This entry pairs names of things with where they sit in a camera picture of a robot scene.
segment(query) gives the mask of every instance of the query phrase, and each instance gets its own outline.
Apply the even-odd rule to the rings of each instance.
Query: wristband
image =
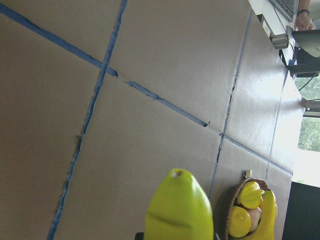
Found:
[[[297,13],[297,17],[299,16],[299,14],[301,14],[301,13],[303,13],[303,12],[306,12],[306,13],[308,13],[308,16],[311,14],[311,12],[308,10],[308,9],[301,9],[300,11],[298,11],[298,13]]]

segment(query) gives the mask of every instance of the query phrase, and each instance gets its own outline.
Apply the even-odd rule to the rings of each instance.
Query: person's hand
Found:
[[[295,25],[298,28],[298,31],[313,30],[314,26],[312,25],[311,18],[308,16],[307,12],[302,12],[295,19]]]

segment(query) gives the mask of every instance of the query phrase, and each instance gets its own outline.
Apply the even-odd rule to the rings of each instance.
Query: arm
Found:
[[[301,10],[309,10],[311,1],[312,0],[299,0],[298,13]],[[314,26],[311,23],[311,18],[309,16],[309,13],[306,11],[303,11],[298,14],[298,16],[295,19],[295,25],[298,28],[298,31],[314,29]]]

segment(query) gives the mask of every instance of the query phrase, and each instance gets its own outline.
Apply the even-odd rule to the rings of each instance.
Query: basket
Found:
[[[231,210],[235,203],[236,197],[240,193],[245,183],[252,182],[252,181],[257,182],[262,190],[264,191],[269,190],[265,180],[254,178],[254,177],[248,177],[228,192],[226,197],[223,199],[223,204],[221,206],[221,212],[219,215],[221,238],[223,240],[229,239],[229,235],[228,235],[229,220],[230,220]]]

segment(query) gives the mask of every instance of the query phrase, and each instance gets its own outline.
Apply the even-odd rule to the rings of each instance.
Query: keyboard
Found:
[[[269,0],[280,13],[288,19],[293,21],[295,14],[295,0]]]

